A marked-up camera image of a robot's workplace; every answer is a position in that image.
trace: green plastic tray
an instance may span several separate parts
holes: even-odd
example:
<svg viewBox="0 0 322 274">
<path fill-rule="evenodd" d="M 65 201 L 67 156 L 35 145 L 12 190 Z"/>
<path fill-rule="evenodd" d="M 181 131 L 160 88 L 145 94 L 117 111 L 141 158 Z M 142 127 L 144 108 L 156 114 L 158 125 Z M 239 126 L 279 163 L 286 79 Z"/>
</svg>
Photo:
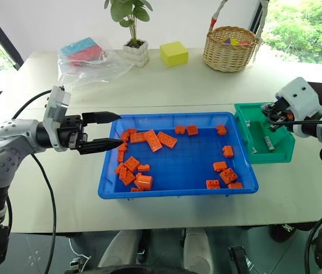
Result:
<svg viewBox="0 0 322 274">
<path fill-rule="evenodd" d="M 271 132 L 261 112 L 262 104 L 265 103 L 235 104 L 235 117 L 250 161 L 252 164 L 288 163 L 292 160 L 295 139 L 285 127 Z M 269 150 L 265 136 L 270 138 L 273 151 Z"/>
</svg>

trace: plastic bag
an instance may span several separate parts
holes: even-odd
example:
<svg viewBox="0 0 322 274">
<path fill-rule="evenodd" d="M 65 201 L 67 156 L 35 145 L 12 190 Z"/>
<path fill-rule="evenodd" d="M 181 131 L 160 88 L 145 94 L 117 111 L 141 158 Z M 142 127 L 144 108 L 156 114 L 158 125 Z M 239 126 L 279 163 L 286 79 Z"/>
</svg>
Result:
<svg viewBox="0 0 322 274">
<path fill-rule="evenodd" d="M 105 38 L 88 37 L 59 50 L 58 82 L 68 89 L 92 82 L 108 82 L 132 66 L 115 53 Z"/>
</svg>

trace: wall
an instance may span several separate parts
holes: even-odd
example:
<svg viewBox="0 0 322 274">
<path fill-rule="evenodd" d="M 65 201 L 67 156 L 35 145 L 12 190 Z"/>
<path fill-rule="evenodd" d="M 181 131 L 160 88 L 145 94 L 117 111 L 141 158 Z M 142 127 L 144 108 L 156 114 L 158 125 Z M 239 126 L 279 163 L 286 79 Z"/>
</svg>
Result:
<svg viewBox="0 0 322 274">
<path fill-rule="evenodd" d="M 203 47 L 218 0 L 149 0 L 151 20 L 138 24 L 138 37 L 151 48 L 181 41 Z M 216 26 L 249 29 L 260 0 L 230 0 Z M 111 20 L 104 0 L 0 0 L 0 27 L 25 60 L 33 51 L 56 50 L 91 35 L 106 37 L 120 49 L 130 37 L 128 29 Z"/>
</svg>

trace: orange building block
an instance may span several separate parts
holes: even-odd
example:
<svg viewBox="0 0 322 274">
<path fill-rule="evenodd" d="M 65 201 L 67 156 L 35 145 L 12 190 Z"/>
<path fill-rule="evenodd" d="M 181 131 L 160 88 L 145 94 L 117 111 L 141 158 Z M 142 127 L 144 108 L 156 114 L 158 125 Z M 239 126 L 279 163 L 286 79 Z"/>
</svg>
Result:
<svg viewBox="0 0 322 274">
<path fill-rule="evenodd" d="M 175 133 L 176 134 L 184 134 L 185 133 L 185 127 L 183 127 L 183 126 L 176 126 L 175 127 Z"/>
<path fill-rule="evenodd" d="M 126 152 L 127 151 L 127 142 L 124 142 L 123 144 L 121 144 L 119 147 L 118 147 L 118 151 L 123 151 L 123 152 Z"/>
<path fill-rule="evenodd" d="M 186 130 L 188 131 L 189 136 L 199 134 L 198 128 L 196 126 L 188 126 L 186 127 Z"/>
<path fill-rule="evenodd" d="M 226 158 L 231 158 L 234 156 L 234 150 L 232 149 L 232 146 L 224 146 L 222 148 L 223 156 Z"/>
<path fill-rule="evenodd" d="M 127 187 L 130 185 L 130 183 L 132 183 L 134 180 L 136 179 L 136 177 L 133 175 L 132 172 L 130 172 L 129 170 L 127 170 L 126 173 L 126 178 L 122 180 L 123 184 Z"/>
<path fill-rule="evenodd" d="M 128 160 L 125 161 L 124 165 L 131 171 L 135 172 L 137 166 L 139 166 L 139 161 L 137 161 L 134 157 L 129 157 Z"/>
<path fill-rule="evenodd" d="M 124 180 L 126 177 L 127 177 L 127 168 L 126 167 L 120 168 L 120 171 L 119 171 L 120 180 Z"/>
<path fill-rule="evenodd" d="M 176 145 L 176 142 L 178 141 L 176 138 L 171 137 L 170 135 L 160 131 L 157 134 L 157 138 L 159 139 L 161 144 L 164 144 L 165 146 L 169 147 L 169 148 L 174 148 L 174 146 Z"/>
<path fill-rule="evenodd" d="M 143 135 L 143 132 L 139 133 L 132 133 L 131 134 L 131 143 L 140 143 L 140 142 L 145 142 L 146 138 Z"/>
<path fill-rule="evenodd" d="M 222 178 L 222 180 L 225 182 L 225 184 L 229 184 L 238 178 L 238 176 L 235 174 L 235 172 L 231 168 L 228 168 L 225 171 L 222 171 L 219 174 L 219 176 Z"/>
<path fill-rule="evenodd" d="M 123 141 L 128 141 L 129 139 L 129 132 L 127 130 L 124 130 L 120 136 L 120 139 Z"/>
<path fill-rule="evenodd" d="M 207 180 L 207 188 L 209 190 L 218 190 L 220 189 L 218 180 Z"/>
<path fill-rule="evenodd" d="M 116 160 L 117 162 L 124 161 L 124 151 L 118 151 L 118 158 Z"/>
<path fill-rule="evenodd" d="M 152 188 L 152 176 L 138 175 L 136 177 L 136 186 L 144 190 L 151 190 Z"/>
<path fill-rule="evenodd" d="M 162 148 L 162 145 L 157 138 L 154 130 L 147 131 L 143 135 L 146 138 L 146 141 L 148 142 L 148 145 L 150 146 L 152 152 L 155 152 Z"/>
<path fill-rule="evenodd" d="M 138 166 L 138 171 L 150 171 L 150 165 L 149 164 L 144 164 L 144 165 L 139 165 Z"/>
<path fill-rule="evenodd" d="M 240 182 L 230 183 L 228 188 L 243 188 L 243 185 Z"/>
<path fill-rule="evenodd" d="M 224 125 L 222 125 L 222 124 L 219 124 L 217 126 L 217 132 L 218 132 L 219 135 L 226 135 L 227 134 L 227 130 L 224 127 Z"/>
<path fill-rule="evenodd" d="M 226 162 L 215 162 L 213 163 L 213 169 L 216 172 L 221 172 L 227 169 Z"/>
<path fill-rule="evenodd" d="M 124 164 L 123 164 L 123 163 L 120 163 L 120 164 L 118 165 L 118 167 L 115 169 L 115 173 L 116 173 L 116 174 L 119 174 L 119 173 L 120 173 L 120 169 L 121 169 L 122 167 L 125 167 L 125 166 L 124 166 Z"/>
<path fill-rule="evenodd" d="M 138 188 L 138 187 L 132 187 L 131 188 L 131 192 L 140 192 L 140 191 L 143 191 L 142 188 Z"/>
</svg>

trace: yellow sponge block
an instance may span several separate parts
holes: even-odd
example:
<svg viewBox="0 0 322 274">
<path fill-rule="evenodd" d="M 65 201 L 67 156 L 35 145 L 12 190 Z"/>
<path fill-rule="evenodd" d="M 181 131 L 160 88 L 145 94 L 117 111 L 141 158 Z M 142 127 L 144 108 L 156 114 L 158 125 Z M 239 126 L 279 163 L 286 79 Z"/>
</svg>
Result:
<svg viewBox="0 0 322 274">
<path fill-rule="evenodd" d="M 179 41 L 161 45 L 160 53 L 163 62 L 168 67 L 182 65 L 188 62 L 189 52 Z"/>
</svg>

